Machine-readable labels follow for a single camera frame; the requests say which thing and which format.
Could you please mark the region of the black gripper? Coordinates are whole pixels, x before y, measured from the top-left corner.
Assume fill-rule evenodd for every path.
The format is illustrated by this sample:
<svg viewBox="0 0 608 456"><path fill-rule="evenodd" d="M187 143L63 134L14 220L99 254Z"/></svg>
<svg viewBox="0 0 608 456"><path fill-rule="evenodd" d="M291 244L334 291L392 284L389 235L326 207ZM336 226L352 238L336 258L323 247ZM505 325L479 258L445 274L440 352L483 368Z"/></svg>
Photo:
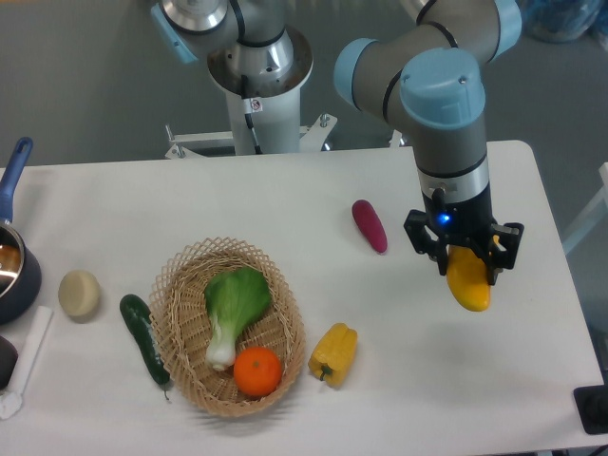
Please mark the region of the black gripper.
<svg viewBox="0 0 608 456"><path fill-rule="evenodd" d="M503 270L514 269L524 226L493 223L488 178L423 178L421 189L425 211L410 210L404 229L415 252L434 261L441 276L447 274L448 245L487 253L490 286Z"/></svg>

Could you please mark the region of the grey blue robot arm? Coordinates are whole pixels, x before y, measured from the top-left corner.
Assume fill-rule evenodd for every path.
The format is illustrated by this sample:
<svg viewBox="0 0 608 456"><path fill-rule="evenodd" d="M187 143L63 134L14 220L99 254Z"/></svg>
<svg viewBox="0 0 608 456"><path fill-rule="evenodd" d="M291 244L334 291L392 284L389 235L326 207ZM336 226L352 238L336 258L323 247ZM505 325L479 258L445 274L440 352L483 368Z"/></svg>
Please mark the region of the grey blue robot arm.
<svg viewBox="0 0 608 456"><path fill-rule="evenodd" d="M226 95L239 155L300 148L300 88L313 68L306 38L280 1L157 1L152 16L185 62L203 61ZM359 111L410 142L424 209L404 228L414 250L448 271L466 247L494 284L512 269L523 227L492 214L480 67L522 30L513 1L415 1L416 26L389 42L357 39L338 55L333 84Z"/></svg>

